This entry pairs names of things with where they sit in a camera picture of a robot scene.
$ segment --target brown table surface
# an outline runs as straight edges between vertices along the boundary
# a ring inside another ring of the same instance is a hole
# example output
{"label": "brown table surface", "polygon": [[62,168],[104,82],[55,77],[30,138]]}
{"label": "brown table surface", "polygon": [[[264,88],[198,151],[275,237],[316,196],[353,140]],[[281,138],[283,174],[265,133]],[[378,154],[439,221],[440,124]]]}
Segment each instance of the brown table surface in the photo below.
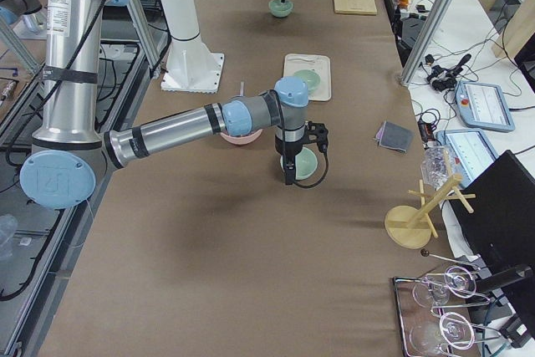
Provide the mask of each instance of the brown table surface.
{"label": "brown table surface", "polygon": [[[390,278],[435,265],[388,237],[393,206],[417,206],[423,151],[382,0],[377,16],[333,0],[196,0],[204,42],[226,61],[215,95],[154,83],[138,122],[273,87],[288,53],[330,57],[330,172],[285,186],[274,130],[235,147],[219,136],[115,173],[41,356],[400,355]],[[378,148],[383,120],[415,132],[407,154]],[[323,168],[320,160],[319,169]],[[430,250],[445,253],[446,234]]]}

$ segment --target blue joint cap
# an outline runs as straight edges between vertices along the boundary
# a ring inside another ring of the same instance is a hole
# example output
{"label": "blue joint cap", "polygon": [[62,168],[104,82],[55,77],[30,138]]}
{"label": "blue joint cap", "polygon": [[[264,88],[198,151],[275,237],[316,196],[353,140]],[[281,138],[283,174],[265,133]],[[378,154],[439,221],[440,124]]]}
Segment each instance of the blue joint cap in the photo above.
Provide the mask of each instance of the blue joint cap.
{"label": "blue joint cap", "polygon": [[247,135],[251,132],[251,113],[246,105],[239,100],[233,100],[223,105],[223,119],[227,133],[233,137]]}
{"label": "blue joint cap", "polygon": [[128,4],[130,0],[109,0],[106,3],[106,6],[116,6],[116,7],[123,7]]}
{"label": "blue joint cap", "polygon": [[6,8],[0,8],[0,18],[5,21],[7,25],[11,25],[18,20],[17,14]]}
{"label": "blue joint cap", "polygon": [[299,77],[282,77],[275,84],[278,98],[285,105],[304,108],[308,105],[308,86]]}
{"label": "blue joint cap", "polygon": [[74,207],[93,194],[93,169],[82,158],[65,150],[44,150],[31,155],[20,171],[20,184],[43,207]]}

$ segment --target white pillar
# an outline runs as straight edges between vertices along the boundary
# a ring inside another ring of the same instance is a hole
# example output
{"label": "white pillar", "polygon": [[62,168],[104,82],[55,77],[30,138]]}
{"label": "white pillar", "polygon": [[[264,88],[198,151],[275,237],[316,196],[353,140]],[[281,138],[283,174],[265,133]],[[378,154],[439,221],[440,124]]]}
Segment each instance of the white pillar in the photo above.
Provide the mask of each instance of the white pillar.
{"label": "white pillar", "polygon": [[167,73],[161,88],[215,93],[223,69],[223,54],[212,54],[202,42],[193,0],[161,0],[172,35]]}

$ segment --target wooden stand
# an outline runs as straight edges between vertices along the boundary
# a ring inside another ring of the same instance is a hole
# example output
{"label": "wooden stand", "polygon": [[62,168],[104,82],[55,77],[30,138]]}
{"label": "wooden stand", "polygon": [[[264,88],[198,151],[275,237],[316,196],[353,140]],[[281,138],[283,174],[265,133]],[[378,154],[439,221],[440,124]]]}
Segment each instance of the wooden stand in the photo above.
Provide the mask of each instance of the wooden stand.
{"label": "wooden stand", "polygon": [[457,187],[461,183],[462,175],[455,173],[451,175],[446,183],[444,183],[435,193],[434,196],[429,196],[424,193],[424,183],[420,180],[420,192],[409,191],[410,194],[420,196],[420,209],[409,207],[407,205],[400,205],[388,211],[385,217],[385,228],[392,240],[405,248],[422,248],[433,237],[437,238],[433,222],[429,218],[429,212],[436,207],[440,202],[446,199],[461,200],[468,211],[473,212],[470,204],[466,198],[473,198],[474,195],[465,196],[461,194]]}

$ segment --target white table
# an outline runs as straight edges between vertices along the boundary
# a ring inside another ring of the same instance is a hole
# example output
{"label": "white table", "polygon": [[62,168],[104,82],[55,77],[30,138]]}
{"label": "white table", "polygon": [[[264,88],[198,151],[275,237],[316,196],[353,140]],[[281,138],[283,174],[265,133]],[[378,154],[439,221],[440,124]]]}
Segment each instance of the white table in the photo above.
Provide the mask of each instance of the white table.
{"label": "white table", "polygon": [[[415,6],[417,4],[424,4],[427,9],[432,8],[432,4],[425,0],[413,0],[410,5],[410,12],[417,13]],[[449,54],[445,48],[451,52],[462,51],[470,48],[472,45],[482,42],[485,38],[497,39],[498,34],[483,7],[478,0],[453,0],[442,23],[437,30],[433,42],[427,49],[426,54],[438,55]],[[498,84],[502,87],[504,93],[518,94],[519,89],[510,80],[510,74],[516,69],[508,59],[501,60],[488,69],[477,71],[485,68],[498,59],[492,52],[492,42],[488,41],[485,45],[478,45],[471,50],[467,50],[456,56],[445,57],[437,61],[437,63],[444,68],[450,68],[461,60],[464,54],[470,53],[471,60],[467,63],[479,75],[479,82]],[[476,77],[469,74],[467,69],[464,69],[462,74],[467,75],[470,79]],[[424,110],[428,108],[437,108],[441,112],[442,118],[449,117],[450,107],[444,102],[443,94],[433,90],[429,85],[419,85],[425,83],[427,73],[423,69],[419,69],[412,83],[409,86],[411,98],[420,103]],[[535,105],[535,94],[531,87],[524,79],[522,73],[517,71],[512,76],[514,82],[522,89],[522,94],[518,97],[505,95],[507,105],[509,108],[522,108],[526,106]],[[420,106],[413,104],[415,114],[420,113]],[[514,120],[516,129],[510,133],[499,133],[496,131],[486,130],[487,137],[498,152],[501,154],[505,150],[512,150],[518,152],[531,145],[535,145],[535,135],[533,135],[533,128],[535,127],[535,109],[524,110],[521,112],[513,112],[512,118]],[[466,128],[462,120],[456,117],[449,122],[441,121],[438,125],[438,130],[455,130]],[[535,176],[535,150],[530,150],[518,156],[518,159],[524,164],[526,169]],[[461,255],[471,255],[473,252],[466,244],[462,234],[461,228],[455,215],[450,209],[449,204],[444,206],[443,218],[448,231],[448,238],[451,245],[451,250],[456,257]],[[493,321],[491,326],[499,328],[506,319]],[[496,343],[489,342],[492,351],[495,351],[502,344],[501,341]],[[516,356],[534,356],[535,355],[535,341],[533,339],[522,349],[506,349],[501,354],[503,357]]]}

